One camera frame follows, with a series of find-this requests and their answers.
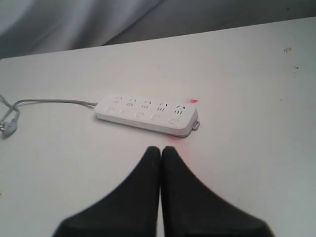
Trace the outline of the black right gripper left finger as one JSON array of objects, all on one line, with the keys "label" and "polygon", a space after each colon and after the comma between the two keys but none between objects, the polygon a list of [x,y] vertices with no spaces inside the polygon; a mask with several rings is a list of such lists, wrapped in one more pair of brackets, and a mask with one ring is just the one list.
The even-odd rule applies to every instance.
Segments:
[{"label": "black right gripper left finger", "polygon": [[55,237],[154,237],[160,189],[161,154],[148,147],[142,158],[106,197],[60,223]]}]

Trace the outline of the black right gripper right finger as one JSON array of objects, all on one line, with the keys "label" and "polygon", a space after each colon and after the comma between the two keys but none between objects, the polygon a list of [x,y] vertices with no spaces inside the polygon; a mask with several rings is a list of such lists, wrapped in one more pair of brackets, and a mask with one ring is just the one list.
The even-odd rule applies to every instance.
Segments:
[{"label": "black right gripper right finger", "polygon": [[160,167],[164,234],[167,237],[272,237],[268,224],[212,192],[165,147]]}]

